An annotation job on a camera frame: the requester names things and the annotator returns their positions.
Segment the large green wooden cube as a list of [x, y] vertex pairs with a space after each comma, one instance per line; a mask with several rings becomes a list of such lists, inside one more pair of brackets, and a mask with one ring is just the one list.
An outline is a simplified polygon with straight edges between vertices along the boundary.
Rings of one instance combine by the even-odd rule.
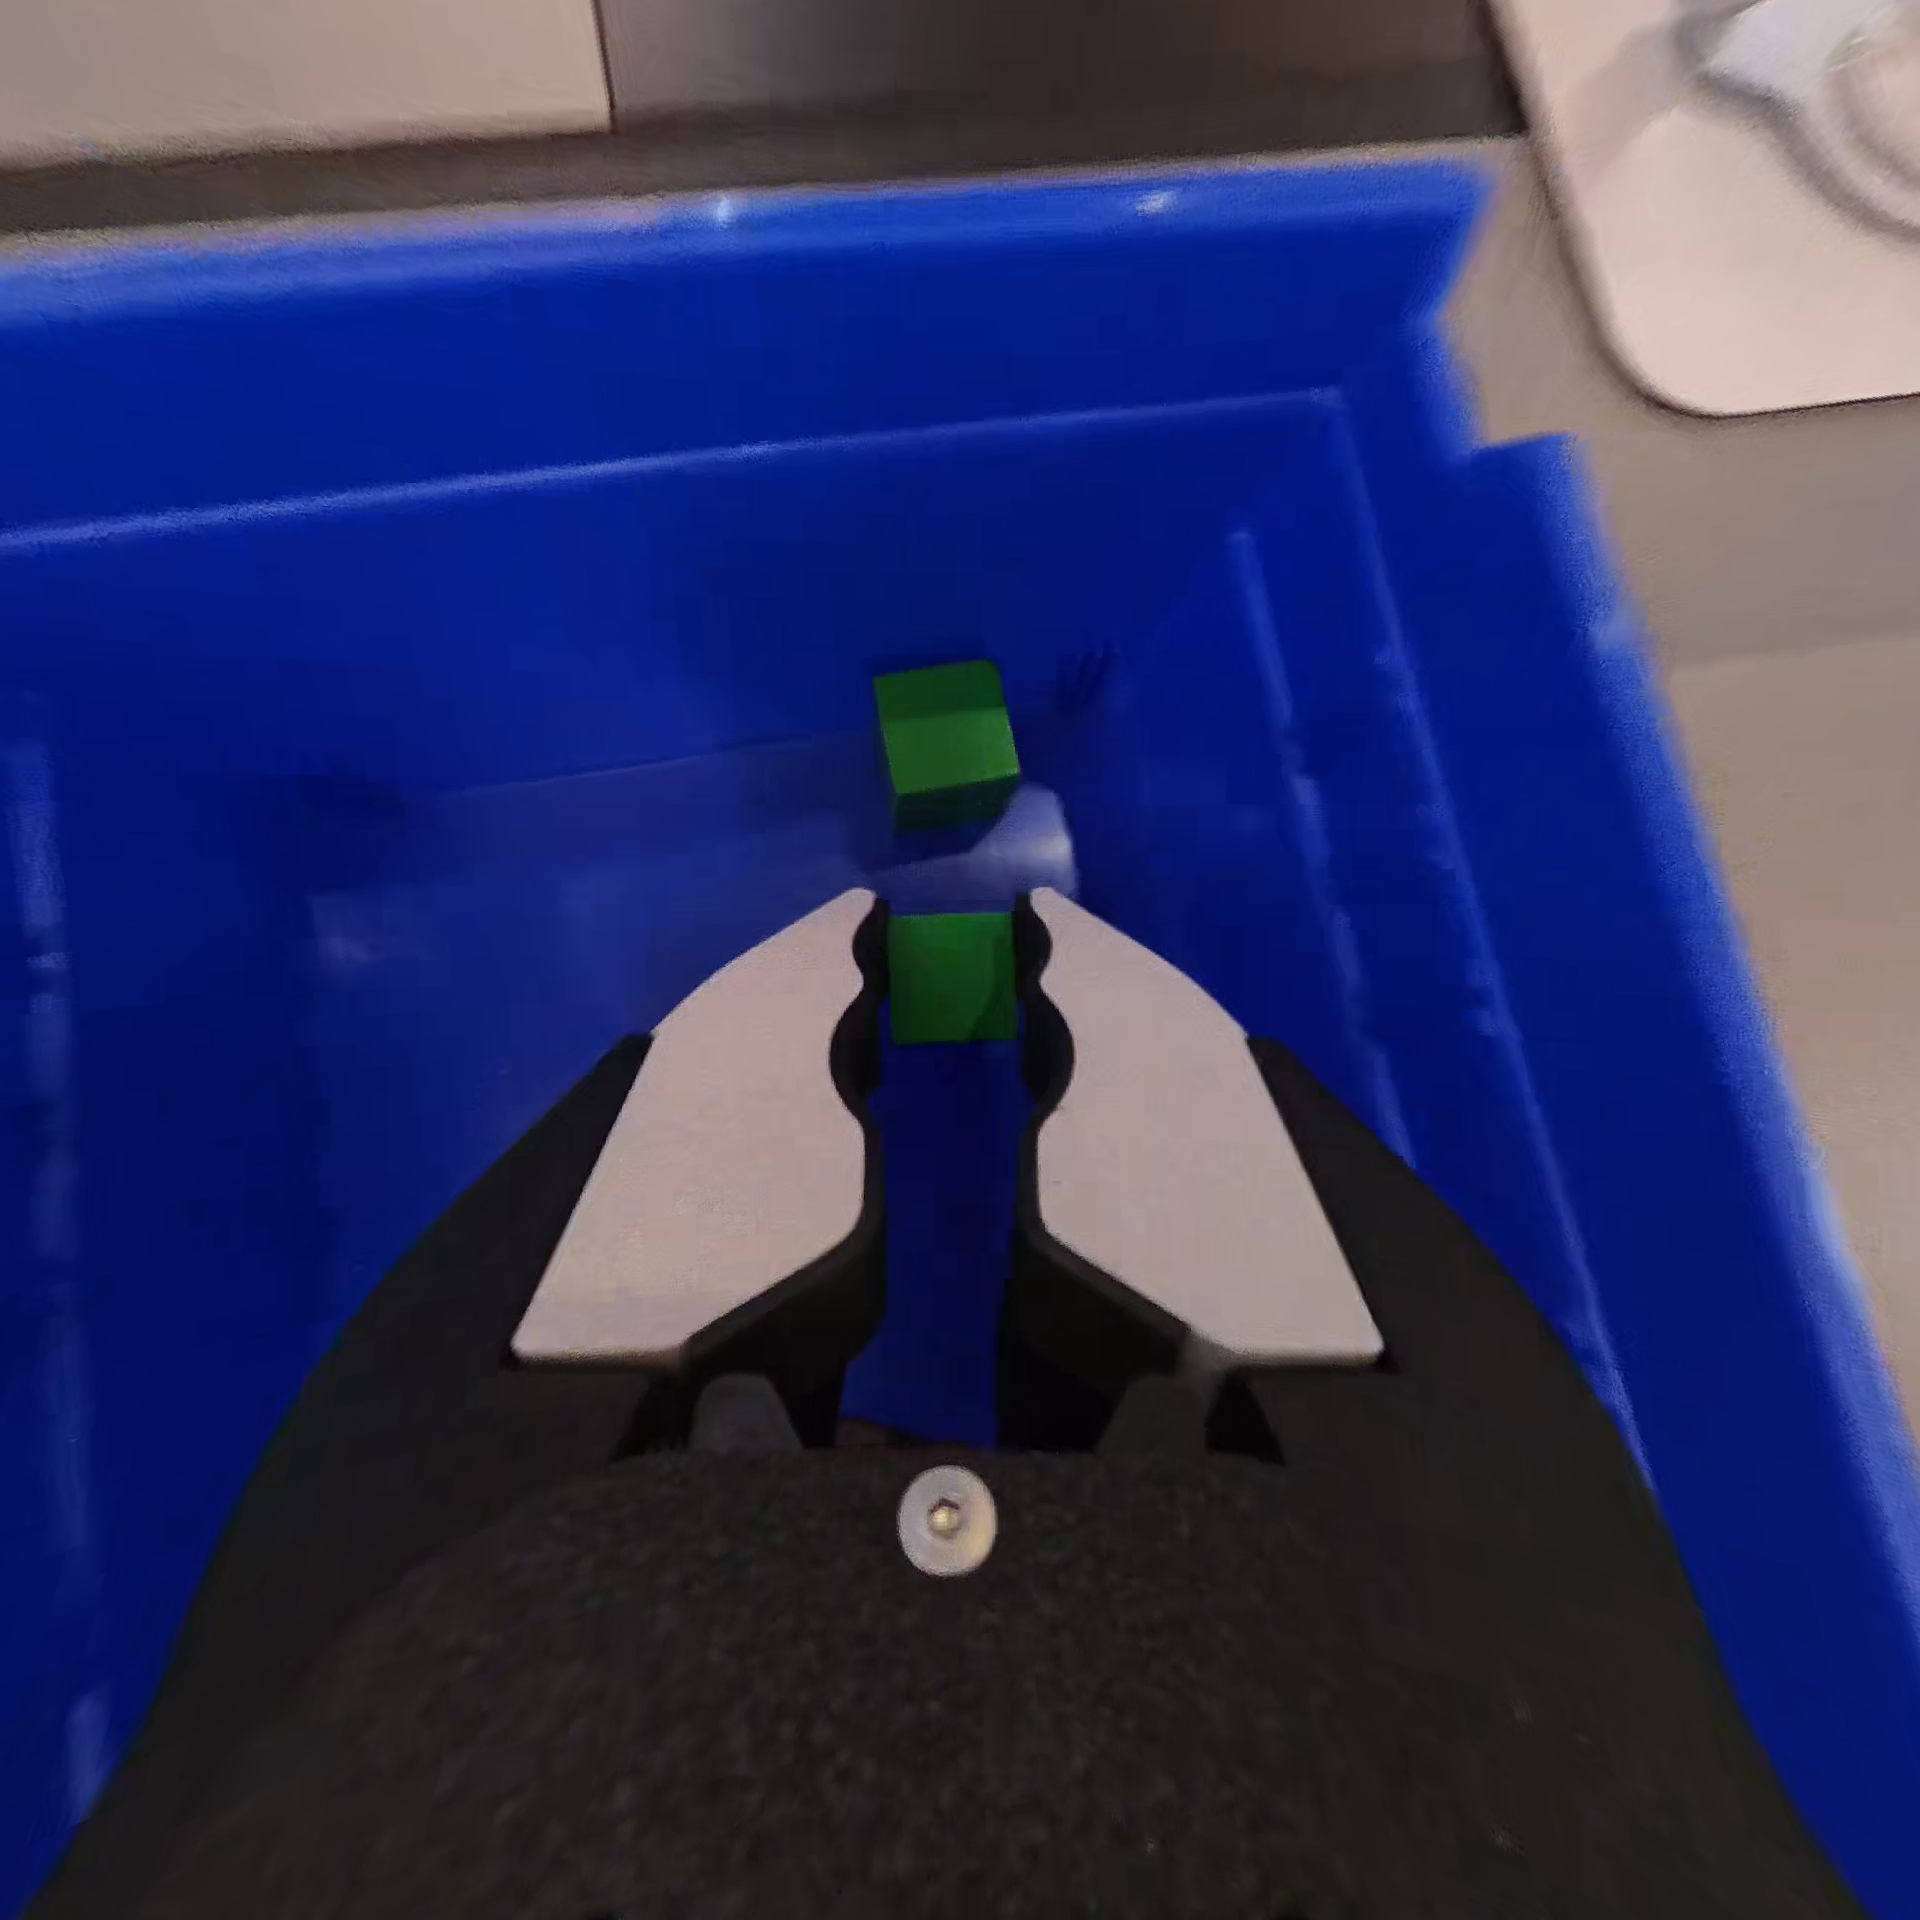
[[1009, 808], [1021, 761], [995, 661], [900, 666], [872, 692], [899, 832], [984, 826]]

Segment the blue plastic bin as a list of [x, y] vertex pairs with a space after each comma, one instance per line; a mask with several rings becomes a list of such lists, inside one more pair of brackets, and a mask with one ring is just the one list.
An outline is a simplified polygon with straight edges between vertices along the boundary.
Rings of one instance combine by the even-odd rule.
[[[5, 1914], [1916, 1914], [1910, 1429], [1482, 197], [5, 261]], [[968, 657], [1021, 784], [899, 832]], [[853, 887], [1206, 986], [1378, 1366], [1006, 1446], [1021, 1034], [890, 983], [833, 1445], [520, 1364]]]

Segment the small green wooden cube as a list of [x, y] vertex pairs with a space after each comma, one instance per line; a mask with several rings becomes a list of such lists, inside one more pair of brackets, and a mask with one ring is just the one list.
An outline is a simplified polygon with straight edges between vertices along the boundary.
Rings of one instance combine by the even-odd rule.
[[890, 1021], [900, 1047], [1020, 1034], [1012, 914], [900, 914], [888, 922]]

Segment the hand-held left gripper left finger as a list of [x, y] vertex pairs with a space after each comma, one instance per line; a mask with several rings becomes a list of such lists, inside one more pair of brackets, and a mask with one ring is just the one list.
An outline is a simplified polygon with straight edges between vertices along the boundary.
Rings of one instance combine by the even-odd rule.
[[693, 1404], [758, 1376], [809, 1446], [888, 1296], [890, 906], [845, 889], [725, 961], [649, 1034], [533, 1297], [528, 1369], [640, 1369]]

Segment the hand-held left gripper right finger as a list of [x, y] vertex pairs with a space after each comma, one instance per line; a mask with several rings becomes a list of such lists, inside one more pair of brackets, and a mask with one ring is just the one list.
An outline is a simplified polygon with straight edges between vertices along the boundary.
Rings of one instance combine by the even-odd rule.
[[1209, 1429], [1230, 1380], [1378, 1366], [1386, 1337], [1245, 1026], [1054, 887], [1014, 906], [1014, 985], [1028, 1114], [1000, 1440], [1092, 1449], [1155, 1380]]

